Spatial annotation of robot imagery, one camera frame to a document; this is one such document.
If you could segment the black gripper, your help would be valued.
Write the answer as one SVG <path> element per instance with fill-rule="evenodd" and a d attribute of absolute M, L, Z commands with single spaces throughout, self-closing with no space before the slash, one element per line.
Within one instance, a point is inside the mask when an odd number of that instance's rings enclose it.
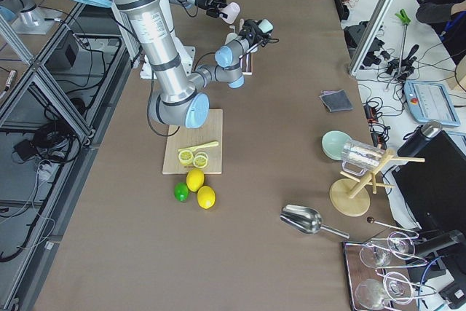
<path fill-rule="evenodd" d="M 252 50 L 258 45 L 264 47 L 272 38 L 272 32 L 270 34 L 264 34 L 260 31 L 258 28 L 258 21 L 260 20 L 248 19 L 242 27 L 240 35 L 243 37 L 241 42 L 245 49 Z"/>
<path fill-rule="evenodd" d="M 206 11 L 210 17 L 218 17 L 218 9 L 214 0 L 196 0 L 196 6 Z"/>

